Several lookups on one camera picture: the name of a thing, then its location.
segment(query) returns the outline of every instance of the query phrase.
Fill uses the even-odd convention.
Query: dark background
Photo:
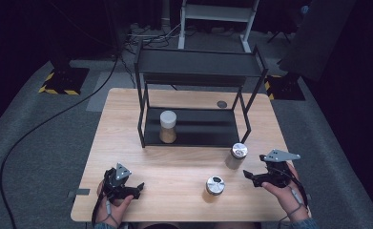
[[[80,6],[74,1],[53,2],[84,31],[111,42],[103,1],[83,0]],[[49,60],[39,28],[26,23],[17,3],[0,0],[0,116],[29,77]],[[143,11],[139,6],[134,10]],[[46,12],[68,58],[97,56],[111,48],[84,36],[52,6]],[[135,15],[126,18],[139,21]],[[357,1],[320,82],[306,83],[373,200],[373,1]]]

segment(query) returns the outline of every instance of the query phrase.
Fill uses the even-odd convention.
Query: person's right hand
[[[299,179],[296,169],[289,163],[287,164],[296,179]],[[296,191],[302,201],[302,196],[300,194],[299,188],[293,181],[290,181],[290,184],[284,188],[279,188],[268,182],[263,182],[261,186],[268,192],[273,194],[276,198],[278,198],[281,208],[287,213],[290,221],[295,222],[309,218],[307,209],[304,207],[304,205],[299,204],[293,196],[292,189]]]

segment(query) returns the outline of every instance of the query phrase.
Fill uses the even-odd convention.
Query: table surface
[[[164,90],[149,90],[149,93],[152,105],[165,107],[217,109],[219,100],[231,106],[235,98],[232,93]],[[242,111],[236,109],[235,114],[242,136],[246,131]],[[267,155],[272,149],[287,151],[267,95],[258,94],[252,105],[249,112],[252,133],[245,142],[248,156],[234,170],[225,162],[231,147],[142,148],[136,128],[138,118],[136,90],[111,89],[79,185],[79,189],[90,189],[90,193],[76,196],[73,220],[91,220],[97,186],[105,171],[116,163],[132,172],[126,186],[136,187],[145,182],[140,198],[132,201],[124,221],[275,221],[285,217],[277,199],[264,189],[255,188],[242,172],[267,173],[259,155]],[[225,189],[219,196],[205,191],[205,183],[212,176],[225,181]]]

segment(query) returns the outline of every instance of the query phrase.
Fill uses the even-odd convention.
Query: can lid
[[[243,159],[248,155],[248,148],[242,143],[236,143],[233,146],[233,149],[231,151],[234,157],[238,159]]]
[[[160,123],[163,128],[173,128],[176,124],[176,114],[172,111],[165,111],[161,113]]]
[[[207,192],[212,195],[220,195],[224,191],[225,183],[220,177],[210,177],[206,183]]]

